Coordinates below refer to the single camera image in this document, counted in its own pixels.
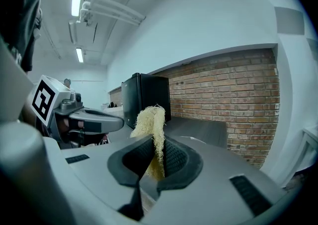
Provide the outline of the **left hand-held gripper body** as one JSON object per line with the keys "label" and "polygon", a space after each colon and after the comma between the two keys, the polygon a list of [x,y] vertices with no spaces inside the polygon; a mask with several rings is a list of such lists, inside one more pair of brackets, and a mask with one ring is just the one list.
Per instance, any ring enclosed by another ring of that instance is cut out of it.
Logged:
{"label": "left hand-held gripper body", "polygon": [[81,95],[68,89],[58,80],[42,75],[33,93],[31,109],[36,116],[35,126],[45,137],[54,139],[60,148],[80,148],[84,145],[83,130],[60,133],[57,122],[83,108]]}

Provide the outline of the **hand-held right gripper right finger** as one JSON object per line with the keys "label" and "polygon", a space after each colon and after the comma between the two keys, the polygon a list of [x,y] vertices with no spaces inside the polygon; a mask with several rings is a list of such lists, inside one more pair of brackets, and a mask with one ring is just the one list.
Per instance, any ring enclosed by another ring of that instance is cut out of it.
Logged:
{"label": "hand-held right gripper right finger", "polygon": [[266,174],[227,149],[191,137],[175,140],[196,150],[203,159],[198,177],[186,188],[162,191],[146,215],[148,225],[238,225],[254,218],[231,182],[244,176],[272,205],[286,192]]}

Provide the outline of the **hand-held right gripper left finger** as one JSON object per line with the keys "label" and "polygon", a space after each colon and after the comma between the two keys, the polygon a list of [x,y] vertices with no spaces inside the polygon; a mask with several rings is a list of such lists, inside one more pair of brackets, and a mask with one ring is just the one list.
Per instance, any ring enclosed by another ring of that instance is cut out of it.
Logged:
{"label": "hand-held right gripper left finger", "polygon": [[61,150],[44,138],[55,182],[66,199],[71,221],[58,225],[154,225],[144,214],[138,175],[123,164],[126,153],[151,140],[150,135],[103,146]]}

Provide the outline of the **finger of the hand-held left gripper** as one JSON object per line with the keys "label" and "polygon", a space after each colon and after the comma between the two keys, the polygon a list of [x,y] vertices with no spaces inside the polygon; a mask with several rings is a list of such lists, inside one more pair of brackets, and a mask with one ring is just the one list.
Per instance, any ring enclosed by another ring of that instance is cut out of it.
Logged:
{"label": "finger of the hand-held left gripper", "polygon": [[89,108],[81,108],[71,113],[69,122],[71,120],[83,122],[83,127],[80,129],[85,134],[106,134],[118,131],[124,126],[124,120],[121,117]]}

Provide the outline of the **yellow sponge cloth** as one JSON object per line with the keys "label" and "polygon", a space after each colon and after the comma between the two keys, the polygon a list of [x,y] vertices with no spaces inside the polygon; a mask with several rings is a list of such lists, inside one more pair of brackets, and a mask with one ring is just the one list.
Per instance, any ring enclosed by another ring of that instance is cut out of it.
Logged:
{"label": "yellow sponge cloth", "polygon": [[146,107],[136,119],[135,128],[130,134],[130,138],[141,135],[152,134],[152,146],[155,148],[155,155],[146,170],[148,176],[156,180],[164,179],[163,148],[164,148],[164,127],[165,109],[158,104]]}

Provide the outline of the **person's left hand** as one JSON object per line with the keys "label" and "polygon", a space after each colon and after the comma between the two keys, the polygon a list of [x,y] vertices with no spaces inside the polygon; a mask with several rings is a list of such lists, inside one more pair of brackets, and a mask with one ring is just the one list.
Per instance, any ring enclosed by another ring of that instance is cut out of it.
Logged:
{"label": "person's left hand", "polygon": [[57,122],[60,133],[68,132],[69,130],[79,130],[84,127],[84,121],[75,119],[62,118]]}

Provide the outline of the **black mini fridge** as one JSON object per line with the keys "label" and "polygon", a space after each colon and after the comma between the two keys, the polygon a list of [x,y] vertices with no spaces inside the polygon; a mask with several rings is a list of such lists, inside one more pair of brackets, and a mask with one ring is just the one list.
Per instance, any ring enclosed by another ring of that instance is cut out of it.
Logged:
{"label": "black mini fridge", "polygon": [[135,127],[138,114],[149,106],[165,109],[165,121],[171,120],[169,80],[166,77],[135,73],[121,84],[125,123]]}

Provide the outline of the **person's black clothing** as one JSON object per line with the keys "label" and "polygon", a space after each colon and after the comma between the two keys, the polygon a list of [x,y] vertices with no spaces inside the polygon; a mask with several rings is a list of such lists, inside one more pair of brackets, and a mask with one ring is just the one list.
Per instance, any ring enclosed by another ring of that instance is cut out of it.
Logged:
{"label": "person's black clothing", "polygon": [[0,35],[26,73],[32,71],[34,30],[41,21],[40,0],[0,0]]}

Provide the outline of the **white ceiling pipes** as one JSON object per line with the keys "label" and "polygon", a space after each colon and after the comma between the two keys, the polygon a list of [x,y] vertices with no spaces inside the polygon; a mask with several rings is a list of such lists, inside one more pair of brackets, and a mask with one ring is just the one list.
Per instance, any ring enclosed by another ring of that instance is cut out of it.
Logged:
{"label": "white ceiling pipes", "polygon": [[79,11],[79,21],[91,25],[96,16],[109,17],[139,26],[146,16],[113,0],[86,0]]}

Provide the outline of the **gray wall panel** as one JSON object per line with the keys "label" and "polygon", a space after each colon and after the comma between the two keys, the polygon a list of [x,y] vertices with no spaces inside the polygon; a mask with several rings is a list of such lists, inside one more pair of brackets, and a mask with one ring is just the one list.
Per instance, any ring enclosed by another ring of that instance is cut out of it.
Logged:
{"label": "gray wall panel", "polygon": [[304,15],[301,11],[275,7],[277,32],[280,34],[304,35]]}

